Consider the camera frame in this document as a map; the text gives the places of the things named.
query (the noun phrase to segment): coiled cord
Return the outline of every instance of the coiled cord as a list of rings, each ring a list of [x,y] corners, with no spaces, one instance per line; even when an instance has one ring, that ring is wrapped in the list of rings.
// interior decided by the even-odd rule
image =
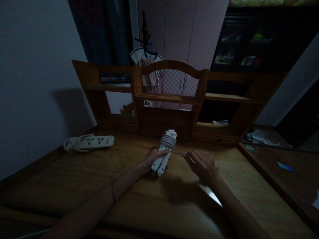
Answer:
[[[189,157],[189,155],[187,155],[187,154],[184,153],[184,152],[175,152],[175,151],[173,150],[173,148],[174,148],[175,145],[176,145],[176,139],[174,139],[173,137],[171,137],[171,136],[169,136],[169,135],[167,135],[167,134],[163,134],[163,136],[162,136],[162,138],[161,138],[161,140],[160,140],[160,143],[163,144],[163,145],[165,145],[165,146],[166,146],[166,149],[171,149],[174,154],[184,154],[184,155],[186,155],[186,156]]]
[[[95,136],[94,134],[86,134],[86,135],[82,135],[81,137],[78,137],[78,139],[76,140],[75,144],[74,144],[74,149],[71,149],[72,145],[69,144],[69,141],[73,138],[77,138],[77,137],[71,137],[71,138],[68,138],[64,144],[63,144],[63,148],[65,151],[79,151],[79,152],[88,152],[88,151],[91,151],[92,149],[80,149],[79,148],[79,142],[84,139],[85,137],[89,137],[89,136]]]

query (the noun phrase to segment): wardrobe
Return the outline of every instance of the wardrobe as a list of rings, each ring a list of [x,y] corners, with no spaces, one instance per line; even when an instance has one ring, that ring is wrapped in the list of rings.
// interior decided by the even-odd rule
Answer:
[[[177,60],[195,69],[209,69],[218,42],[228,1],[146,1],[139,0],[140,39],[142,12],[150,42],[164,60]],[[162,93],[195,96],[198,79],[177,70],[164,70]],[[162,107],[191,110],[192,105],[163,102]]]

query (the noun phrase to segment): white cord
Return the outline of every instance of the white cord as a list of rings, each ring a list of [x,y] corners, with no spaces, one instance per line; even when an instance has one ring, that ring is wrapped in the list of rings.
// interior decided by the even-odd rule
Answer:
[[[163,144],[163,145],[165,145],[165,146],[166,146],[166,149],[171,148],[171,149],[172,149],[172,152],[173,152],[174,154],[184,154],[184,155],[186,155],[186,156],[189,157],[189,155],[187,155],[187,154],[184,153],[184,152],[175,152],[175,151],[173,150],[173,148],[175,147],[175,144],[176,144],[176,139],[174,139],[173,137],[171,137],[171,136],[169,136],[169,135],[167,135],[167,134],[163,134],[163,136],[162,136],[162,138],[161,138],[161,140],[160,140],[160,143]]]
[[[37,235],[37,234],[45,233],[45,232],[47,232],[48,230],[49,230],[49,229],[46,229],[46,230],[43,230],[43,231],[34,232],[34,233],[31,233],[31,234],[28,234],[28,235],[24,235],[24,236],[21,236],[21,237],[17,237],[17,238],[15,238],[15,239],[23,239],[23,238],[35,236],[35,235]]]
[[[80,149],[79,148],[79,143],[82,139],[84,139],[85,137],[91,137],[91,136],[95,136],[94,134],[86,134],[86,135],[82,135],[81,137],[71,137],[71,138],[68,138],[64,144],[63,144],[63,148],[65,151],[79,151],[79,152],[88,152],[90,151],[91,149],[88,149],[88,150],[84,150],[84,149]],[[71,139],[74,139],[74,138],[77,138],[75,144],[69,144],[70,140]]]

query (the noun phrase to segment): blue card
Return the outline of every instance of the blue card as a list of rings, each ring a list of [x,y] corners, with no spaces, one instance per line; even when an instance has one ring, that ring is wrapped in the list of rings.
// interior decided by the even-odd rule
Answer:
[[[292,169],[292,167],[288,166],[288,165],[285,165],[285,164],[282,164],[280,162],[276,162],[278,164],[279,167],[283,168],[283,169],[286,169],[288,171],[291,171],[293,173],[295,173],[295,171]]]

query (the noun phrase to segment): forearm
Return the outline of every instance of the forearm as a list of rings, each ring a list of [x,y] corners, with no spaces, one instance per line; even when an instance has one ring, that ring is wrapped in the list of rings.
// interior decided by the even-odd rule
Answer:
[[[220,177],[210,184],[210,189],[222,204],[240,238],[269,238]]]
[[[148,168],[140,163],[114,180],[116,196],[120,197],[147,170]],[[83,238],[96,226],[113,204],[112,186],[108,184],[66,215],[43,238]]]

